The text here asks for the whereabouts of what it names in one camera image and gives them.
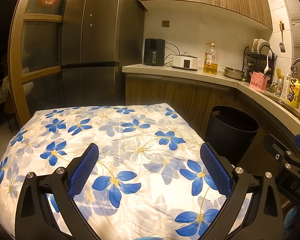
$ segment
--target countertop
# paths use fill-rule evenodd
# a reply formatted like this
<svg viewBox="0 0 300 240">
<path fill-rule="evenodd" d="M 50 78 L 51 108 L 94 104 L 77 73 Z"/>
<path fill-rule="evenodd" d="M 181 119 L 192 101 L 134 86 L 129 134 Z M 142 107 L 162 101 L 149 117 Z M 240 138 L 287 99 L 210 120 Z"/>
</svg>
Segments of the countertop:
<svg viewBox="0 0 300 240">
<path fill-rule="evenodd" d="M 285 127 L 287 127 L 293 135 L 300 134 L 300 121 L 293 114 L 288 112 L 283 107 L 279 106 L 277 103 L 275 103 L 262 93 L 259 93 L 255 89 L 250 88 L 247 82 L 228 78 L 223 75 L 223 72 L 218 71 L 216 75 L 212 75 L 204 73 L 202 67 L 199 67 L 198 71 L 193 72 L 182 69 L 174 69 L 166 66 L 146 66 L 143 64 L 124 66 L 122 67 L 122 72 L 185 78 L 237 88 L 242 93 L 246 94 L 247 96 L 255 100 L 258 104 L 263 106 L 266 110 L 268 110 Z"/>
</svg>

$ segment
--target refrigerator door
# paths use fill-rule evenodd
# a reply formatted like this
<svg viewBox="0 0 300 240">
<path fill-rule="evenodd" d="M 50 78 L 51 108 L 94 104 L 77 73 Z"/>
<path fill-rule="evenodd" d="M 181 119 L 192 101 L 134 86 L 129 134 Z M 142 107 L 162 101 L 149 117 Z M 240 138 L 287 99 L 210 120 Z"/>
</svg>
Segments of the refrigerator door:
<svg viewBox="0 0 300 240">
<path fill-rule="evenodd" d="M 62 22 L 61 64 L 81 63 L 82 18 L 86 0 L 66 0 Z"/>
<path fill-rule="evenodd" d="M 118 62 L 123 0 L 86 0 L 82 63 Z"/>
<path fill-rule="evenodd" d="M 66 107 L 85 106 L 82 86 L 82 68 L 63 69 L 62 83 Z"/>
<path fill-rule="evenodd" d="M 119 67 L 82 68 L 86 106 L 116 106 L 124 102 L 124 86 Z"/>
</svg>

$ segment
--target white plate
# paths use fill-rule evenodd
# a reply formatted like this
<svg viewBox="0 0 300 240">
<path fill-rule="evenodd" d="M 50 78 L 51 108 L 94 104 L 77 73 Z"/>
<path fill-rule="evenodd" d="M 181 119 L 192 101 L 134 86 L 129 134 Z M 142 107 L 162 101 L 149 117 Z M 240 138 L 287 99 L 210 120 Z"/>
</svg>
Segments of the white plate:
<svg viewBox="0 0 300 240">
<path fill-rule="evenodd" d="M 260 49 L 263 45 L 268 45 L 270 47 L 270 43 L 268 41 L 263 40 L 263 39 L 259 39 L 259 41 L 258 41 L 258 51 L 260 51 Z M 263 47 L 262 51 L 260 51 L 260 53 L 263 53 L 263 54 L 267 55 L 269 50 L 270 49 L 268 47 Z"/>
<path fill-rule="evenodd" d="M 259 39 L 254 39 L 252 43 L 252 50 L 258 50 L 258 41 Z"/>
<path fill-rule="evenodd" d="M 252 39 L 252 40 L 249 42 L 249 50 L 252 50 L 252 44 L 253 44 L 253 41 L 254 41 L 254 39 Z"/>
</svg>

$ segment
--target stainless steel bowl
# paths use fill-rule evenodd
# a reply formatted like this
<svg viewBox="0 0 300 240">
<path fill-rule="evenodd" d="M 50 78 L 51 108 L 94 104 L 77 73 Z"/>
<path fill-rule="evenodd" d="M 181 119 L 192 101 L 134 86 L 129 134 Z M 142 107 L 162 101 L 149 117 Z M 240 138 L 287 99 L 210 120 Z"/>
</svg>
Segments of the stainless steel bowl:
<svg viewBox="0 0 300 240">
<path fill-rule="evenodd" d="M 243 79 L 244 71 L 237 70 L 237 69 L 230 68 L 230 67 L 224 67 L 223 69 L 225 70 L 225 76 L 226 77 L 233 78 L 233 79 L 236 79 L 236 80 L 242 80 Z"/>
</svg>

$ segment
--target glass door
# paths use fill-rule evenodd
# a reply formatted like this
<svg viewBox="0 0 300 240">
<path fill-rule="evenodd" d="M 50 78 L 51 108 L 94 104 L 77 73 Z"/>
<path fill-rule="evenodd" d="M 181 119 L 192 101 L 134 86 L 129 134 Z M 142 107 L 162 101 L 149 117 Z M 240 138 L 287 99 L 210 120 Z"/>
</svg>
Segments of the glass door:
<svg viewBox="0 0 300 240">
<path fill-rule="evenodd" d="M 66 0 L 19 0 L 9 39 L 9 82 L 23 126 L 35 111 L 64 107 L 60 44 Z"/>
</svg>

